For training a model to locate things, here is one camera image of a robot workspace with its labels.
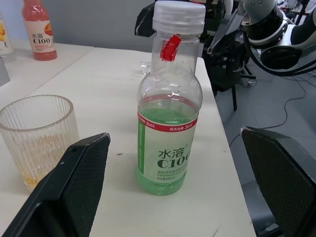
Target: bottle cap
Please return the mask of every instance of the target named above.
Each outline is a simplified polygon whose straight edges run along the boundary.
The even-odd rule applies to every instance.
[[[203,33],[205,6],[186,1],[159,0],[155,3],[153,29],[171,34]]]

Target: transparent cup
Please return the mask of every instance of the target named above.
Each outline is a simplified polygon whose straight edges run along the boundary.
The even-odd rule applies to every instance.
[[[0,111],[0,133],[30,191],[79,140],[73,104],[57,95],[7,105]]]

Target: floor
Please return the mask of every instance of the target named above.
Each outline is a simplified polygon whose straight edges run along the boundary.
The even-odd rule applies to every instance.
[[[237,111],[233,110],[232,92],[218,92],[216,102],[221,115],[229,143],[240,133],[242,126],[256,128],[268,127],[282,123],[285,120],[284,103],[295,97],[304,95],[298,82],[270,75],[253,62],[249,68],[257,77],[253,87],[236,85]],[[311,74],[301,75],[316,85],[316,77]],[[300,82],[306,90],[306,97],[290,101],[287,106],[287,122],[278,128],[271,129],[296,139],[311,155],[316,158],[316,87],[306,82]],[[243,142],[238,137],[231,146],[231,152],[237,169],[240,183],[243,185],[255,180]]]

